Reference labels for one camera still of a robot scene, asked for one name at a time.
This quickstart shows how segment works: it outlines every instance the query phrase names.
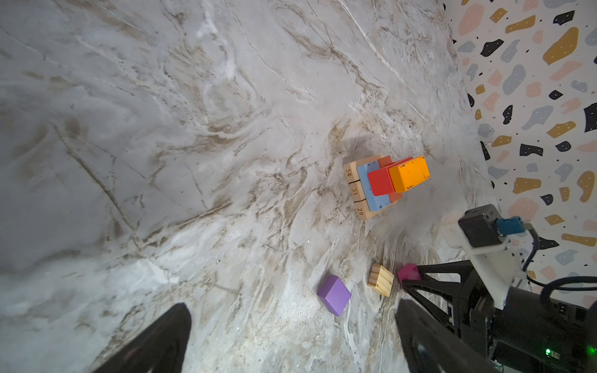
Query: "pink speckle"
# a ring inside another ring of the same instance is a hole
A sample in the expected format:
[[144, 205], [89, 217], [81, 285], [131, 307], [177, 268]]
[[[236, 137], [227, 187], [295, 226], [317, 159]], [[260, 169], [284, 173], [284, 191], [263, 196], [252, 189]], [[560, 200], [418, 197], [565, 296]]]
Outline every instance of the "pink speckle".
[[539, 205], [530, 198], [522, 197], [516, 200], [508, 209], [510, 216], [520, 216], [523, 220], [531, 220], [539, 210]]
[[583, 224], [583, 230], [592, 230], [593, 232], [597, 232], [597, 221], [591, 219], [585, 220]]
[[522, 11], [526, 12], [527, 10], [535, 9], [539, 6], [539, 0], [525, 0], [524, 5], [522, 6]]
[[585, 307], [591, 308], [591, 306], [595, 302], [597, 302], [597, 298], [591, 297], [590, 295], [584, 295], [583, 296], [583, 304], [584, 304]]
[[497, 163], [500, 163], [501, 161], [503, 161], [504, 159], [506, 159], [506, 157], [508, 156], [508, 154], [510, 154], [510, 152], [508, 152], [507, 150], [502, 151], [502, 153], [500, 154], [500, 156], [497, 157]]
[[582, 64], [580, 62], [576, 62], [576, 61], [566, 61], [562, 67], [559, 68], [558, 71], [556, 71], [555, 74], [553, 74], [552, 76], [549, 77], [549, 79], [553, 80], [553, 81], [558, 81], [560, 79], [562, 79], [564, 76], [568, 75], [569, 73], [575, 71], [576, 69], [578, 69]]
[[491, 74], [487, 82], [491, 85], [495, 85], [496, 87], [501, 83], [501, 74], [499, 70], [496, 70]]
[[576, 149], [580, 150], [581, 152], [597, 152], [597, 140], [582, 144]]
[[566, 110], [564, 110], [564, 112], [562, 114], [568, 114], [573, 110], [576, 110], [580, 107], [581, 103], [580, 100], [578, 99], [578, 97], [574, 97], [572, 100], [570, 101], [566, 101], [565, 103], [562, 104], [562, 107], [565, 107]]
[[543, 30], [539, 30], [533, 35], [533, 41], [537, 44], [541, 44], [543, 42]]
[[460, 21], [460, 24], [458, 25], [458, 34], [462, 36], [476, 30], [481, 24], [484, 11], [485, 7], [483, 5], [473, 4], [469, 6], [466, 12], [464, 12], [462, 21]]
[[498, 98], [500, 98], [500, 94], [497, 93], [497, 92], [493, 92], [492, 94], [490, 94], [489, 97], [487, 97], [487, 99], [485, 101], [483, 101], [483, 103], [481, 104], [481, 106], [483, 106], [484, 108], [486, 108], [490, 112], [493, 112], [493, 109], [496, 106], [496, 102], [497, 102]]
[[527, 97], [537, 97], [541, 95], [541, 83], [535, 82], [527, 85]]
[[546, 279], [553, 281], [556, 279], [556, 272], [553, 270], [552, 266], [547, 266], [544, 269], [540, 270], [541, 273]]

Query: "black cable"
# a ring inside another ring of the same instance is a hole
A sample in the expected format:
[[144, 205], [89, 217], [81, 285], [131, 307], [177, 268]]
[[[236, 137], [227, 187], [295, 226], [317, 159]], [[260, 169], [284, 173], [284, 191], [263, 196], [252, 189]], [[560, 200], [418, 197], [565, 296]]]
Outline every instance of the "black cable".
[[[539, 286], [542, 286], [542, 287], [545, 287], [545, 286], [547, 286], [547, 284], [546, 284], [546, 283], [540, 283], [539, 281], [537, 281], [537, 280], [535, 280], [535, 279], [532, 279], [532, 278], [530, 278], [528, 275], [527, 275], [527, 280], [529, 280], [530, 282], [534, 283], [535, 285], [539, 285]], [[592, 287], [592, 288], [568, 288], [568, 287], [566, 287], [566, 288], [565, 288], [565, 287], [563, 287], [563, 286], [560, 286], [559, 288], [555, 288], [554, 290], [566, 290], [566, 291], [597, 291], [597, 286], [594, 286], [594, 287]]]
[[531, 260], [535, 256], [537, 250], [539, 250], [539, 235], [537, 234], [537, 231], [535, 230], [535, 228], [530, 228], [528, 232], [531, 234], [531, 236], [533, 236], [533, 250], [528, 255], [527, 261], [522, 266], [523, 272], [527, 271], [528, 265], [531, 264]]
[[550, 295], [556, 288], [559, 288], [561, 285], [566, 285], [567, 283], [597, 283], [597, 277], [573, 276], [551, 281], [549, 284], [543, 287], [543, 290], [541, 290], [541, 294], [539, 295], [539, 303], [541, 303], [545, 309], [551, 309], [552, 303], [549, 301]]

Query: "wall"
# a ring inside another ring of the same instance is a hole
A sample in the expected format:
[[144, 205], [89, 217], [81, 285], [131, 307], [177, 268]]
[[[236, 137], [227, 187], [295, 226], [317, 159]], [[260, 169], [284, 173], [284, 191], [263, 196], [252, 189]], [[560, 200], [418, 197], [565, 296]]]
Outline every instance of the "wall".
[[[595, 275], [597, 3], [444, 6], [501, 212], [532, 219], [541, 236], [531, 276], [545, 283]], [[526, 257], [530, 236], [513, 244]], [[585, 307], [597, 301], [596, 292], [554, 297]]]

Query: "blue connector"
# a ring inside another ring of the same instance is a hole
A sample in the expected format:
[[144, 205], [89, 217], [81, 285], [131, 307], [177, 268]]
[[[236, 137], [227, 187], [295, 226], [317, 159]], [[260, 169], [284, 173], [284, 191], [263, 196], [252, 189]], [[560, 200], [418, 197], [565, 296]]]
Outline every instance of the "blue connector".
[[523, 223], [520, 216], [513, 216], [509, 219], [498, 219], [496, 223], [497, 230], [502, 236], [515, 235], [526, 231], [522, 225]]

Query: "wooden block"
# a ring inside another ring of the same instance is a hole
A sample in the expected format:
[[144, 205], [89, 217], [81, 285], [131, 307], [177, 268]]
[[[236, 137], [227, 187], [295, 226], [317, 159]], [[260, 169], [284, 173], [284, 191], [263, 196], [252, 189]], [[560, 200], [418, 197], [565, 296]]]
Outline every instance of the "wooden block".
[[369, 210], [367, 200], [355, 202], [356, 213], [359, 215], [359, 220], [369, 220], [374, 214]]
[[392, 292], [393, 281], [394, 275], [392, 272], [380, 264], [373, 264], [367, 285], [384, 297], [389, 297]]
[[365, 191], [363, 190], [363, 185], [360, 181], [355, 181], [354, 183], [348, 184], [350, 187], [350, 192], [352, 193], [352, 199], [355, 202], [359, 202], [365, 199]]
[[353, 161], [351, 163], [347, 163], [344, 165], [344, 176], [346, 176], [347, 183], [353, 183], [356, 180], [359, 180], [359, 173], [357, 172], [356, 168], [359, 166], [363, 166], [369, 162], [376, 161], [383, 157], [383, 155], [378, 154], [371, 156], [369, 158], [359, 159], [358, 161]]
[[369, 210], [369, 204], [367, 203], [367, 200], [365, 199], [363, 201], [355, 202], [355, 208], [356, 208], [356, 213], [359, 216], [359, 220], [369, 220], [372, 217], [374, 217], [375, 215], [389, 209], [390, 207], [394, 206], [397, 203], [398, 203], [398, 201], [394, 201], [389, 206], [384, 207], [379, 211], [371, 211], [371, 210]]

